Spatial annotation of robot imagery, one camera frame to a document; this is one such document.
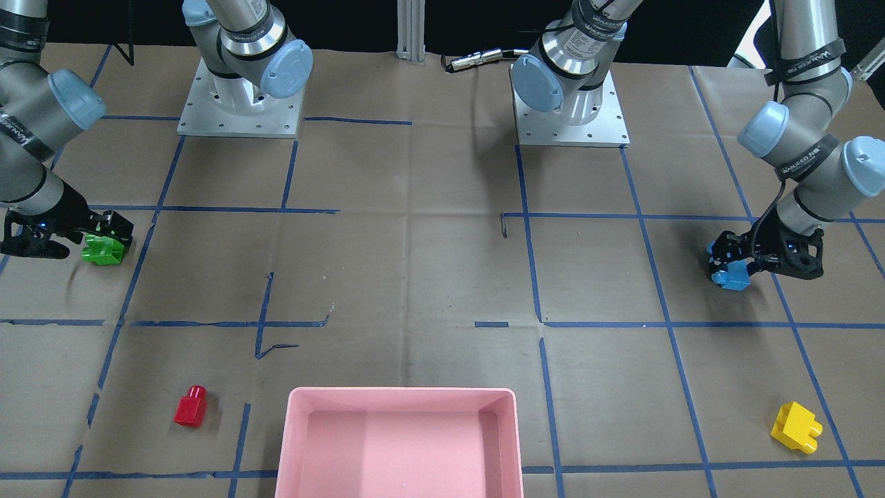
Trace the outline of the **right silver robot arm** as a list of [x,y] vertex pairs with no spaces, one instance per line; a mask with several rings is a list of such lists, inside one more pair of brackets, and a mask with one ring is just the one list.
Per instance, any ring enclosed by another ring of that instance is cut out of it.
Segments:
[[2,253],[64,259],[86,242],[82,256],[98,265],[120,264],[132,243],[133,224],[117,212],[94,212],[48,161],[106,113],[91,85],[68,69],[48,72],[41,52],[48,34],[45,1],[3,1],[1,6]]

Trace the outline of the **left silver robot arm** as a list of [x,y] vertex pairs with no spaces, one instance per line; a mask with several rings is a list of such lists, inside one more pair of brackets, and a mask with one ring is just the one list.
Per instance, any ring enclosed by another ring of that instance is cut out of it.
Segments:
[[738,135],[739,144],[774,168],[782,183],[762,217],[743,235],[724,231],[711,245],[709,271],[718,286],[740,291],[767,271],[811,280],[823,274],[825,227],[879,195],[884,183],[883,141],[846,142],[827,132],[848,101],[853,79],[832,1],[772,1],[778,50],[765,81],[783,88]]

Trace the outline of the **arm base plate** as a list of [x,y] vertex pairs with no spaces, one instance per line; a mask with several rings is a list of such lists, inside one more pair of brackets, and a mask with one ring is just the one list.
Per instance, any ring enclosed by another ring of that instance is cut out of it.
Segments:
[[520,145],[618,148],[631,142],[610,73],[601,87],[575,92],[549,113],[534,110],[513,93],[513,113]]
[[200,60],[177,132],[201,138],[296,139],[306,88],[278,99],[243,78],[225,79]]

